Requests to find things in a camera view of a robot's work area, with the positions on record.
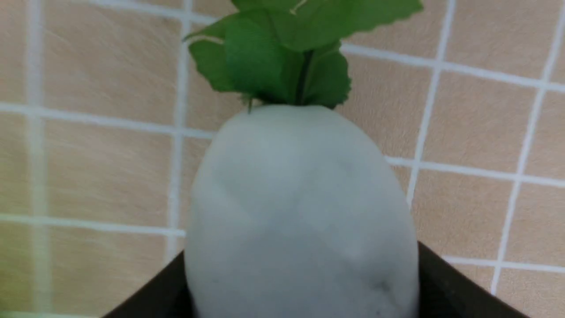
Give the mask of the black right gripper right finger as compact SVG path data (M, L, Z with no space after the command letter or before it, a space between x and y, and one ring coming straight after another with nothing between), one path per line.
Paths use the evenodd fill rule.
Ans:
M418 242L421 318L526 318Z

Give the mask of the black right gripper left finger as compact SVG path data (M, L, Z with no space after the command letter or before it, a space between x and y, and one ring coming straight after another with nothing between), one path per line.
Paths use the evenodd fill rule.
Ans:
M105 318L193 318L184 251Z

